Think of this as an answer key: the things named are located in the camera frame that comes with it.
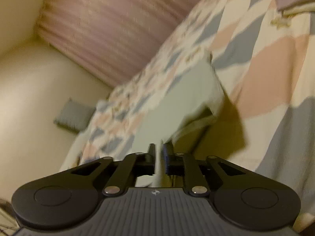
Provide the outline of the light green garment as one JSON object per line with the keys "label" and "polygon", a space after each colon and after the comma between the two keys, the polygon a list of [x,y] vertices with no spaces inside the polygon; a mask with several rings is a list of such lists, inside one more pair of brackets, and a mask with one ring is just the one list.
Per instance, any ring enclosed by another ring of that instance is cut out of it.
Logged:
{"label": "light green garment", "polygon": [[165,174],[163,144],[170,142],[175,152],[191,153],[201,135],[218,119],[224,104],[224,91],[211,65],[212,54],[200,50],[191,55],[190,70],[143,120],[135,136],[132,150],[146,152],[153,143],[156,149],[152,176],[141,176],[137,187],[168,187]]}

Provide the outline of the white garment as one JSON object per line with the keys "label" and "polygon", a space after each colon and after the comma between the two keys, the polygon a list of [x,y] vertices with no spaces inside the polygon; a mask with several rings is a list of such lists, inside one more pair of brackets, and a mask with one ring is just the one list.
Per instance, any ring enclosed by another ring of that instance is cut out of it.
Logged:
{"label": "white garment", "polygon": [[297,14],[314,12],[314,11],[315,11],[315,2],[311,2],[311,3],[305,3],[302,5],[292,7],[290,9],[283,10],[282,15],[284,17],[293,17]]}

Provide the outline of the grey square pillow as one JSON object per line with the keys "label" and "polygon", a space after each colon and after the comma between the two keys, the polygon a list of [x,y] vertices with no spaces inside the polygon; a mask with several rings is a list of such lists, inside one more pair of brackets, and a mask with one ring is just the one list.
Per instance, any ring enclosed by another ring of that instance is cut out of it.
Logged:
{"label": "grey square pillow", "polygon": [[81,104],[69,98],[53,122],[58,127],[79,133],[86,130],[95,111],[96,107]]}

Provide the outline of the pink curtain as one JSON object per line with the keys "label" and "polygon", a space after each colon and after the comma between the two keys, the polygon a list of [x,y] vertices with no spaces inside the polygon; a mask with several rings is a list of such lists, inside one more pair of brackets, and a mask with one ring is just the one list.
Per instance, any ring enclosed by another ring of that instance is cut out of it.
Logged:
{"label": "pink curtain", "polygon": [[128,81],[200,0],[44,0],[36,34],[108,86]]}

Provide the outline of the patchwork checkered quilt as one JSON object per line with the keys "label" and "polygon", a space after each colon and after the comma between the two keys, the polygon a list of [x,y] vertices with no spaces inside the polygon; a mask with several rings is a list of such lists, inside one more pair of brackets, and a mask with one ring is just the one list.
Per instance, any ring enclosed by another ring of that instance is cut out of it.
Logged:
{"label": "patchwork checkered quilt", "polygon": [[314,222],[314,12],[284,17],[275,0],[201,0],[132,80],[97,104],[63,169],[132,150],[146,115],[191,68],[212,54],[225,99],[193,153],[216,155],[293,188],[298,232]]}

